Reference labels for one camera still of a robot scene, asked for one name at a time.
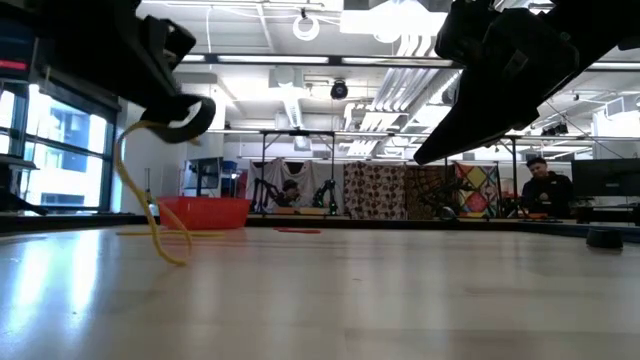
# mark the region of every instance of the table surface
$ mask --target table surface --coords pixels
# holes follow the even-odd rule
[[[141,230],[130,227],[126,230]],[[640,248],[508,232],[0,238],[0,359],[637,359]],[[180,238],[165,238],[171,252]]]

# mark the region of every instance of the computer monitor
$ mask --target computer monitor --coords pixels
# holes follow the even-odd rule
[[[640,196],[640,159],[571,162],[575,196]]]
[[[184,189],[195,189],[196,196],[201,196],[203,189],[217,189],[221,164],[222,157],[187,161]]]

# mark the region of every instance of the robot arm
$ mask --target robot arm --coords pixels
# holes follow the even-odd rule
[[[256,199],[258,197],[258,192],[260,191],[260,187],[264,189],[267,196],[264,196],[263,198],[260,199],[260,206],[256,208],[256,205],[258,204]],[[251,211],[256,212],[256,211],[261,211],[266,209],[267,206],[269,205],[269,199],[271,199],[278,206],[283,206],[283,207],[289,206],[288,203],[283,202],[282,199],[284,199],[284,196],[278,190],[277,186],[262,179],[255,179],[254,187],[253,187],[253,199],[251,200]]]
[[[313,207],[324,207],[324,195],[329,191],[329,215],[338,214],[338,204],[336,203],[335,180],[327,180],[313,195]]]
[[[28,8],[19,8],[0,0],[0,18],[35,31],[37,69],[31,71],[51,66],[146,108],[142,119],[158,123],[150,130],[168,143],[191,140],[209,128],[213,100],[182,94],[172,75],[196,43],[187,30],[166,19],[139,19],[140,0],[26,3]],[[167,126],[186,118],[197,103],[200,111],[186,125]]]
[[[639,0],[554,0],[548,13],[455,0],[436,43],[461,63],[455,104],[414,159],[429,163],[494,143],[615,46],[637,47]]]

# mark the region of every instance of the yellow rope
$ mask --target yellow rope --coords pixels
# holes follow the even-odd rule
[[[163,258],[166,262],[170,264],[184,266],[187,264],[187,259],[191,255],[191,248],[193,245],[193,239],[192,239],[193,234],[187,230],[184,224],[178,219],[178,217],[171,210],[169,210],[169,208],[166,205],[164,205],[161,202],[158,202],[158,207],[160,207],[160,211],[167,214],[167,216],[169,216],[171,221],[173,221],[173,223],[176,226],[178,226],[178,228],[180,228],[180,230],[177,230],[172,233],[184,235],[184,238],[187,241],[187,257],[185,259],[177,259],[169,255],[164,250],[164,248],[162,247],[162,244],[160,243],[161,232],[158,230],[158,225],[156,224],[155,218],[151,214],[151,210],[149,210],[149,206],[147,206],[147,199],[146,199],[145,192],[140,190],[136,186],[136,184],[133,182],[133,180],[129,176],[129,173],[125,168],[124,163],[122,162],[122,143],[124,141],[124,138],[137,129],[150,128],[154,126],[162,126],[162,125],[156,124],[151,121],[139,121],[129,126],[122,133],[122,135],[118,137],[118,140],[116,141],[116,146],[114,149],[114,165],[115,165],[114,167],[116,169],[116,172],[120,176],[120,179],[122,179],[122,182],[127,187],[129,187],[129,189],[131,189],[136,199],[138,200],[138,203],[142,207],[142,210],[144,211],[144,215],[147,218],[147,222],[149,223],[149,227],[151,228],[151,233],[150,233],[151,239],[153,240],[153,246],[156,248],[156,252],[158,253],[158,255],[160,255],[161,258]]]

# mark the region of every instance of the man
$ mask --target man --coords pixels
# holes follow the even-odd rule
[[[282,184],[282,192],[278,194],[276,204],[280,207],[295,207],[300,198],[300,189],[295,180],[288,179]]]
[[[547,168],[547,161],[535,158],[527,162],[533,179],[524,184],[523,205],[530,213],[546,213],[559,219],[571,216],[569,202],[573,199],[573,184],[568,177]]]

